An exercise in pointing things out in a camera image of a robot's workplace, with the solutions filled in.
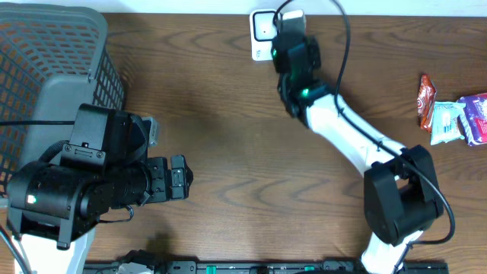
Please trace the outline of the red orange snack bar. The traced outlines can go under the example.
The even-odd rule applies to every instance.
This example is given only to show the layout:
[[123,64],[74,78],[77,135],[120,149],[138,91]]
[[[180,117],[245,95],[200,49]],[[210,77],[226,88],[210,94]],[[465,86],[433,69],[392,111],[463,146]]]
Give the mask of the red orange snack bar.
[[423,74],[420,79],[417,96],[418,121],[419,127],[428,133],[432,131],[432,117],[436,95],[437,91],[430,76]]

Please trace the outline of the mint green snack packet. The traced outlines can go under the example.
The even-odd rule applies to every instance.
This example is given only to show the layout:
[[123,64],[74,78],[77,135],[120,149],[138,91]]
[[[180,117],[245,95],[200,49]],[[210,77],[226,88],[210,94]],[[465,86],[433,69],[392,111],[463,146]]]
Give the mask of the mint green snack packet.
[[431,127],[431,145],[464,139],[458,126],[458,119],[463,115],[465,104],[440,102],[434,104]]

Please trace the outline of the purple noodle packet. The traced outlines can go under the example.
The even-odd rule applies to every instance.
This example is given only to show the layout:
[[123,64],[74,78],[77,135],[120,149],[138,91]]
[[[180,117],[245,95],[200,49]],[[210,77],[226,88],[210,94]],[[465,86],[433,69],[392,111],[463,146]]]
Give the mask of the purple noodle packet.
[[486,144],[486,93],[461,97],[457,103],[463,104],[460,117],[468,146]]

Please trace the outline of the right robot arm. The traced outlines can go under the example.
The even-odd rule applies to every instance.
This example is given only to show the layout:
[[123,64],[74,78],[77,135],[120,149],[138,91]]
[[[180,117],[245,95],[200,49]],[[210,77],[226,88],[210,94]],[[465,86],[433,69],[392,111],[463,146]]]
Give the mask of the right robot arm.
[[285,109],[334,145],[364,179],[364,215],[372,236],[361,256],[369,273],[397,273],[412,242],[444,214],[429,152],[389,139],[355,113],[325,82],[317,40],[281,32],[272,40],[272,61]]

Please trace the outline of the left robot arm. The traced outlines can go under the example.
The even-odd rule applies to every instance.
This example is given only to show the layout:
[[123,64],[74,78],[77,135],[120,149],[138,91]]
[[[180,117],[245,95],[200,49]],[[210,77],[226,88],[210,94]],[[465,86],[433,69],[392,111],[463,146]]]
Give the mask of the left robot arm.
[[182,200],[193,172],[182,155],[148,156],[150,123],[82,104],[69,140],[8,182],[2,237],[20,273],[81,273],[96,227],[111,209]]

